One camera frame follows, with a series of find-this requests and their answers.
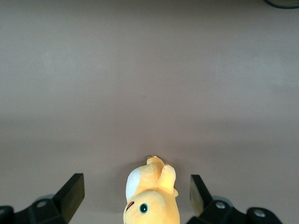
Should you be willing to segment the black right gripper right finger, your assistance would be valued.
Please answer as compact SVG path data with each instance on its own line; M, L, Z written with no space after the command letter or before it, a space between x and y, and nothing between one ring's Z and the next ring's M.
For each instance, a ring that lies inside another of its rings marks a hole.
M189 224L280 224L280 219L270 210L260 207L238 211L228 199L213 198L200 175L191 175L190 201L195 216Z

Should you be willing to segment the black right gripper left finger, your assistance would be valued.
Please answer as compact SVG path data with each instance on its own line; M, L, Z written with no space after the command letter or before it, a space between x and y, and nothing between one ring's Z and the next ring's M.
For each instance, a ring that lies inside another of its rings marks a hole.
M52 197L43 197L15 212L9 205L0 207L2 224L68 224L85 197L84 174L75 173Z

